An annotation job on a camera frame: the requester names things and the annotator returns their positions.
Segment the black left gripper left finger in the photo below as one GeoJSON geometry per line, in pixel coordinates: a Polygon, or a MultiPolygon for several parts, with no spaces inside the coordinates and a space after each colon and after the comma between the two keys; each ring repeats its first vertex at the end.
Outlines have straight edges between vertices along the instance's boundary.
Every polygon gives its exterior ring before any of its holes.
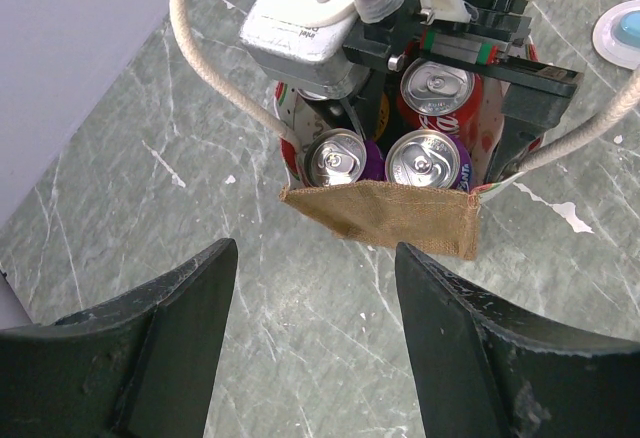
{"type": "Polygon", "coordinates": [[[236,242],[50,325],[1,333],[5,437],[200,437],[234,292],[236,242]]]}

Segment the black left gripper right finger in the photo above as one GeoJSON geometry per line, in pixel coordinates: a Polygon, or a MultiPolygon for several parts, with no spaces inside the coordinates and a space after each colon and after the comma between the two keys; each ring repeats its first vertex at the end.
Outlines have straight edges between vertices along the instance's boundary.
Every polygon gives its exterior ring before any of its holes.
{"type": "Polygon", "coordinates": [[[635,437],[639,346],[529,312],[414,246],[396,288],[429,437],[635,437]]]}

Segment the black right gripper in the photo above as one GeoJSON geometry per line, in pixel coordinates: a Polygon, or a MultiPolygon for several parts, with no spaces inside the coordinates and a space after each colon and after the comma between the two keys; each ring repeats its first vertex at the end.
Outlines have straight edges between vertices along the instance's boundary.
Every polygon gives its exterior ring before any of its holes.
{"type": "Polygon", "coordinates": [[[488,180],[500,180],[535,140],[559,125],[583,80],[581,72],[571,69],[506,60],[511,49],[523,46],[529,37],[527,5],[526,0],[494,0],[488,8],[466,4],[470,20],[451,22],[438,19],[419,0],[405,0],[378,23],[357,20],[342,50],[358,65],[335,84],[309,85],[304,101],[330,128],[345,128],[370,139],[386,81],[385,72],[371,68],[387,68],[392,58],[410,48],[431,61],[491,65],[487,75],[509,84],[501,105],[502,134],[486,174],[488,180]]]}

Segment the red cola can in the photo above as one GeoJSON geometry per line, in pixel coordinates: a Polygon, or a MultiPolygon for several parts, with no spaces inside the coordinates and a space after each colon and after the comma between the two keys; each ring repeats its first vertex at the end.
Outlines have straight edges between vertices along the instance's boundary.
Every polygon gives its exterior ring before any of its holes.
{"type": "Polygon", "coordinates": [[[471,151],[479,135],[482,99],[478,74],[417,59],[402,76],[396,107],[412,130],[442,132],[471,151]]]}

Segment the purple fanta can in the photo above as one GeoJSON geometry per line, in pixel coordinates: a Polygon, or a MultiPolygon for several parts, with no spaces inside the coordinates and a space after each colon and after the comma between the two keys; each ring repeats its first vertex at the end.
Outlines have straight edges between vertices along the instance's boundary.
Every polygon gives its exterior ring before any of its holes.
{"type": "Polygon", "coordinates": [[[383,181],[384,168],[384,156],[378,145],[344,128],[321,134],[311,143],[303,159],[304,177],[311,187],[383,181]]]}
{"type": "Polygon", "coordinates": [[[388,182],[419,188],[469,193],[472,174],[471,157],[462,142],[430,129],[419,129],[399,138],[385,160],[388,182]]]}

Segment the watermelon canvas bag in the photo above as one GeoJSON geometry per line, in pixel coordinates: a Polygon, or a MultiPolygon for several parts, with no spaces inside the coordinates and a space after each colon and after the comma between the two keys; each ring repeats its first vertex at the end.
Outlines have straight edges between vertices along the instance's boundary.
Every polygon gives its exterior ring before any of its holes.
{"type": "MultiPolygon", "coordinates": [[[[187,0],[169,0],[169,14],[177,44],[194,71],[239,110],[299,149],[300,140],[291,128],[229,82],[201,54],[191,33],[187,0]]],[[[516,173],[535,170],[587,145],[638,103],[639,74],[634,72],[598,114],[526,156],[517,163],[516,173]]],[[[480,199],[491,189],[486,185],[464,193],[364,180],[326,188],[285,188],[280,198],[344,239],[384,247],[409,242],[426,253],[473,260],[480,199]]]]}

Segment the purple Fanta can front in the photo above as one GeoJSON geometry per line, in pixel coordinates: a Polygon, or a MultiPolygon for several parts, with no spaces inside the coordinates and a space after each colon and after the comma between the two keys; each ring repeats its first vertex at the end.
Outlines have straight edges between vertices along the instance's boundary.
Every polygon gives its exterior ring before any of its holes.
{"type": "Polygon", "coordinates": [[[303,159],[304,177],[311,187],[383,181],[384,168],[384,156],[378,145],[344,128],[321,134],[311,143],[303,159]]]}

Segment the black yellow beverage can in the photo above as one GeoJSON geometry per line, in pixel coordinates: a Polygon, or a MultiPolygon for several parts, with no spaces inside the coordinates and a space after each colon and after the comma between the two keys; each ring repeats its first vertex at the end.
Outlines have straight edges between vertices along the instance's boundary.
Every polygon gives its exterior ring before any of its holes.
{"type": "Polygon", "coordinates": [[[384,135],[390,119],[390,103],[387,95],[385,93],[382,94],[380,108],[378,113],[378,119],[376,122],[374,134],[372,140],[377,142],[384,135]]]}

